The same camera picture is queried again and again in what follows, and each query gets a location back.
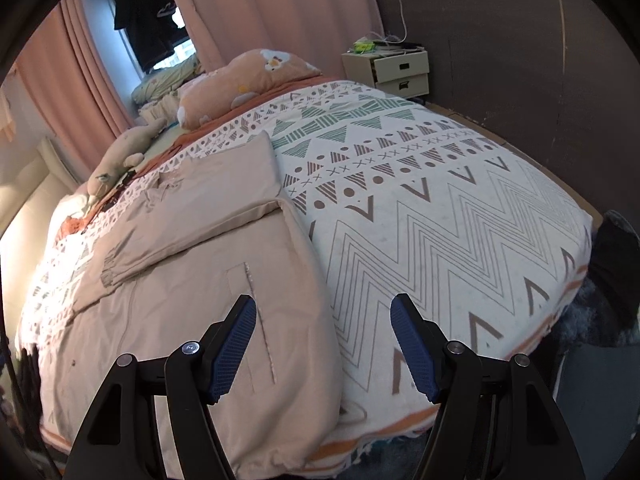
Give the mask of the cream bedside drawer cabinet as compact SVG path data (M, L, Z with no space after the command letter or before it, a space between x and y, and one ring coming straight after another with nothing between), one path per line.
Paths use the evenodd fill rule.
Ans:
M393 96L409 99L430 93L430 59L424 48L343 53L342 63L349 80Z

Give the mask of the orange cartoon pillow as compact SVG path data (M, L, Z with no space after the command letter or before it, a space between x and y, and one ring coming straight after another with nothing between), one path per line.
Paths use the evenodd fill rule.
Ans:
M181 128L193 130L256 96L289 82L320 75L321 70L295 54L250 50L186 84L179 91L177 120Z

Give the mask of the pink curtain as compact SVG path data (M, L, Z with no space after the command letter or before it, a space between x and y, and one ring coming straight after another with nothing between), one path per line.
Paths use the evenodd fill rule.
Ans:
M206 70L256 48L295 53L323 73L344 73L341 54L380 32L375 0L175 0ZM15 62L51 132L88 170L134 121L99 55L82 0L58 0Z

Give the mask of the beige large jacket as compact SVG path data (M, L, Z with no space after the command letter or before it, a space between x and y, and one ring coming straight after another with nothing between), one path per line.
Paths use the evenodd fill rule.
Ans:
M49 429L73 440L119 356L167 356L244 294L256 326L210 414L238 477L301 472L337 424L342 364L326 283L265 133L156 174L96 241L60 345L41 358Z

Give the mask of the cream padded headboard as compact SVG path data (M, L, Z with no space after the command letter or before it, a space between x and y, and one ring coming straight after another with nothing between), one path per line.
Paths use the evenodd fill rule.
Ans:
M18 161L10 171L1 171L1 234L39 191L53 191L53 196L62 198L80 185L47 136L33 150L18 156Z

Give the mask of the black hanging shirt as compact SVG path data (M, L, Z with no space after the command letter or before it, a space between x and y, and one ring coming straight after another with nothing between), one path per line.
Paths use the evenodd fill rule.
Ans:
M175 54L189 39L183 25L174 21L175 0L114 0L114 29L123 30L143 73Z

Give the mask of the patterned white bed blanket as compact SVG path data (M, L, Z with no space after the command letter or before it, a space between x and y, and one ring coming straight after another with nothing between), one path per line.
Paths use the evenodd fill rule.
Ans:
M68 226L46 252L16 341L38 356L47 443L68 450L79 427L54 363L94 243L153 174L261 132L326 274L343 362L344 414L304 477L337 474L370 443L434 422L388 324L398 292L446 334L504 358L532 351L582 284L591 217L532 162L398 96L347 80L297 81L201 130L170 129L110 210Z

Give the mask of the beige plush toy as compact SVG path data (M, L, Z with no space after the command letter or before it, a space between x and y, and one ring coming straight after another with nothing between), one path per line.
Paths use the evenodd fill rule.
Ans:
M87 181L90 206L102 200L123 174L142 162L144 153L166 125L165 118L158 118L149 125L135 126L110 145Z

